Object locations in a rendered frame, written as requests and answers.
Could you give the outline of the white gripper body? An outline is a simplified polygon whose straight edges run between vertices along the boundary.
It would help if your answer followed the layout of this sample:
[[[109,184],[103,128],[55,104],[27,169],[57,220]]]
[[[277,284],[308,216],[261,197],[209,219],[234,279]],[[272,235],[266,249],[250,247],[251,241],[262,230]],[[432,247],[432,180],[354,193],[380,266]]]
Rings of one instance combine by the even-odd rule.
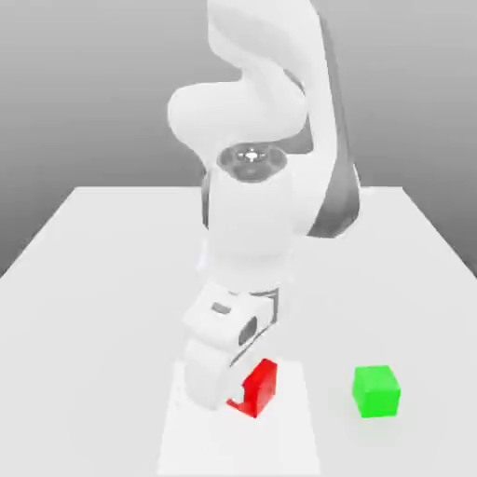
[[[184,386],[186,395],[207,410],[222,407],[233,384],[243,383],[266,357],[272,342],[268,327],[243,349],[224,351],[190,337],[184,349]]]

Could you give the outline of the small green cube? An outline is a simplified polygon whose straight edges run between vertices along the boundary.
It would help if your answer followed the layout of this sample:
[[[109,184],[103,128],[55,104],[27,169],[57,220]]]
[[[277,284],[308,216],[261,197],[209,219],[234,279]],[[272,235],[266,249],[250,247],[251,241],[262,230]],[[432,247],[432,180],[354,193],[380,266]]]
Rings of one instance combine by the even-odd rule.
[[[354,370],[352,397],[362,418],[397,415],[401,392],[388,365],[358,366]]]

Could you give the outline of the small red cube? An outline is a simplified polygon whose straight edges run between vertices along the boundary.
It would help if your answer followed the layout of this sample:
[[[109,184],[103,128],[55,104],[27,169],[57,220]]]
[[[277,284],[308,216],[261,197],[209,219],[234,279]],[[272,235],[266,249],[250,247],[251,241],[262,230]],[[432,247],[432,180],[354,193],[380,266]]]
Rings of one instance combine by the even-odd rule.
[[[229,399],[226,403],[241,413],[257,418],[276,394],[278,365],[262,359],[242,383],[243,399]]]

